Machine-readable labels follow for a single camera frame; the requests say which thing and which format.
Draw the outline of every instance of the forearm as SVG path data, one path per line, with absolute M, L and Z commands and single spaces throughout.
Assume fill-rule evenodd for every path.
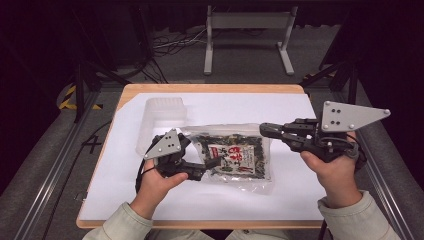
M 151 227 L 151 220 L 140 217 L 128 203 L 124 203 L 102 227 L 93 229 L 85 235 L 84 240 L 144 239 Z
M 330 208 L 327 198 L 318 201 L 335 239 L 399 239 L 372 196 L 368 192 L 362 195 L 356 204 L 339 209 Z

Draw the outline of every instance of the white sheet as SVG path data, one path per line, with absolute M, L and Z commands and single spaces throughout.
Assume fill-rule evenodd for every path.
M 136 143 L 146 100 L 181 97 L 187 126 L 271 122 L 315 118 L 305 94 L 270 93 L 143 93 L 125 104 L 114 118 L 107 145 L 96 169 L 80 220 L 106 220 L 123 202 L 135 197 L 141 157 Z M 172 127 L 155 128 L 164 134 Z M 197 157 L 188 148 L 185 159 Z M 325 195 L 315 173 L 298 153 L 279 140 L 271 144 L 275 186 L 269 195 L 242 192 L 231 186 L 185 181 L 171 190 L 157 208 L 155 220 L 321 220 L 316 201 Z

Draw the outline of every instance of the person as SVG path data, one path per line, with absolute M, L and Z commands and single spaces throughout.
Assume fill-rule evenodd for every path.
M 368 191 L 357 188 L 355 161 L 343 155 L 325 163 L 310 152 L 301 152 L 306 165 L 317 174 L 326 197 L 318 201 L 334 239 L 399 239 L 373 197 Z M 154 166 L 146 161 L 145 169 Z M 122 204 L 103 224 L 91 230 L 84 240 L 92 239 L 196 239 L 212 238 L 199 230 L 151 230 L 152 216 L 156 207 L 172 188 L 187 179 L 186 173 L 163 178 L 155 169 L 143 176 L 140 190 L 130 203 Z M 232 239 L 288 239 L 282 230 L 234 230 L 227 238 Z

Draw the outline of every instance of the dark floor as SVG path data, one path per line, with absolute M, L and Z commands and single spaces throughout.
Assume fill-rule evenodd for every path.
M 288 47 L 294 76 L 285 74 L 275 46 L 281 34 L 271 30 L 259 36 L 239 31 L 222 32 L 214 40 L 214 65 L 210 76 L 203 74 L 204 43 L 155 59 L 170 83 L 300 83 L 306 74 L 318 71 L 337 30 L 337 26 L 294 29 Z M 152 66 L 146 70 L 158 78 L 157 67 Z M 129 80 L 151 82 L 142 73 Z M 326 83 L 323 80 L 305 89 L 317 112 L 325 100 L 346 98 L 345 90 L 340 94 L 332 93 Z M 99 94 L 86 94 L 103 108 L 89 111 L 78 126 L 73 123 L 74 110 L 61 111 L 0 198 L 0 239 L 13 239 L 17 234 L 26 236 L 26 239 L 81 239 L 84 236 L 87 230 L 79 229 L 75 224 L 81 207 L 78 198 L 87 190 L 101 147 L 95 147 L 91 152 L 90 146 L 81 147 L 81 144 L 98 128 L 98 142 L 104 141 L 109 128 L 107 122 L 113 117 L 121 91 L 122 88 L 114 83 L 104 83 Z M 370 106 L 361 86 L 357 97 L 358 105 Z M 66 145 L 69 133 L 73 131 L 77 132 L 73 144 Z M 419 211 L 424 206 L 423 191 L 408 172 L 386 130 L 381 123 L 372 124 L 360 131 L 360 139 L 366 143 L 372 156 L 370 166 L 357 175 L 360 187 L 371 191 L 402 238 L 424 239 L 421 223 L 424 213 Z M 46 192 L 46 201 L 37 211 L 39 215 L 32 221 L 25 220 L 52 166 L 60 160 L 58 156 L 64 156 L 64 161 L 58 168 L 57 181 Z M 316 239 L 318 230 L 292 230 L 290 234 L 293 239 Z

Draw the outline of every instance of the triangular metal plate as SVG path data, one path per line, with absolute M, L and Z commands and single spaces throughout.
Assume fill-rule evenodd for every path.
M 390 110 L 326 101 L 322 112 L 323 132 L 355 131 L 390 116 Z
M 180 140 L 176 129 L 167 132 L 155 146 L 144 155 L 144 159 L 158 158 L 181 150 Z

